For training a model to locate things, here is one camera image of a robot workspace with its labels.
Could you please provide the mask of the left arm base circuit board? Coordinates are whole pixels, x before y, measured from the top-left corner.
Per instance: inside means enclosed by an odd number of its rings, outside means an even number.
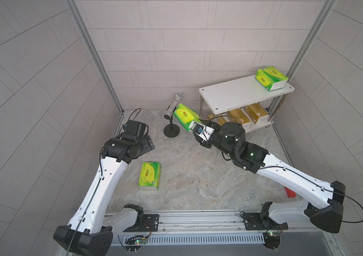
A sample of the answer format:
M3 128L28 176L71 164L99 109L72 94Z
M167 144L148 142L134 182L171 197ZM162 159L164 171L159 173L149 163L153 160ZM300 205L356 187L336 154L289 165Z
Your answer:
M145 236L134 236L128 239L125 239L124 248L128 253L134 252L137 253L139 249L142 248L147 242L147 238Z

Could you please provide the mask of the gold tissue pack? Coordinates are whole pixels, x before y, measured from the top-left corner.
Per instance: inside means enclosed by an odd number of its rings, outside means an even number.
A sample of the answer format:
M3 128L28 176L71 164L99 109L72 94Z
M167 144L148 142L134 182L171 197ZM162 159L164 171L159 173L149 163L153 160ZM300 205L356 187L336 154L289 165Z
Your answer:
M227 122L227 120L221 114L218 115L211 114L208 116L208 119L211 120L212 122L217 123L220 126L222 126Z
M251 122L250 118L240 108L233 109L233 110L227 112L227 115L228 115L227 118L231 122L241 123L242 127L245 130L250 129L252 122Z
M259 103L244 106L244 110L256 125L267 122L269 119L269 114Z

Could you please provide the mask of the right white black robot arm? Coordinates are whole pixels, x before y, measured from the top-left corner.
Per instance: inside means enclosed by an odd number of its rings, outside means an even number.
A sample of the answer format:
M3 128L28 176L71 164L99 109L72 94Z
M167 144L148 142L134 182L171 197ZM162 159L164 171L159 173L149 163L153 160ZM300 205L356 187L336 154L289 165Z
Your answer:
M246 141L246 133L239 123L227 122L222 126L208 121L193 121L189 125L197 142L216 147L237 167L267 177L289 188L301 200L292 203L263 204L259 223L272 229L286 223L311 223L328 233L340 231L343 221L345 185L316 179L278 159L268 150Z

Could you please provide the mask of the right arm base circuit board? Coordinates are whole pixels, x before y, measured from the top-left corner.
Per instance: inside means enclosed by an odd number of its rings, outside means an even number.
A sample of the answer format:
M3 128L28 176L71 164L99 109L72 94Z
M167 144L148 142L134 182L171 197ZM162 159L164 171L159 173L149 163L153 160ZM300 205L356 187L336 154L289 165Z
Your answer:
M268 231L263 233L264 246L269 250L277 251L281 244L279 232Z

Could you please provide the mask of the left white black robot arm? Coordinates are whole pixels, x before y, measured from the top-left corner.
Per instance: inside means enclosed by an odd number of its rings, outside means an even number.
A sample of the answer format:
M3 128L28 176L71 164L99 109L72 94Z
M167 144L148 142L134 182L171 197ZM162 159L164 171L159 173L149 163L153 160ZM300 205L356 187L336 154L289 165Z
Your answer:
M124 131L111 138L99 153L99 167L79 209L67 225L58 226L53 238L67 253L80 256L104 256L114 235L143 225L142 207L128 204L108 220L104 217L113 192L132 160L154 150L148 125L129 120Z

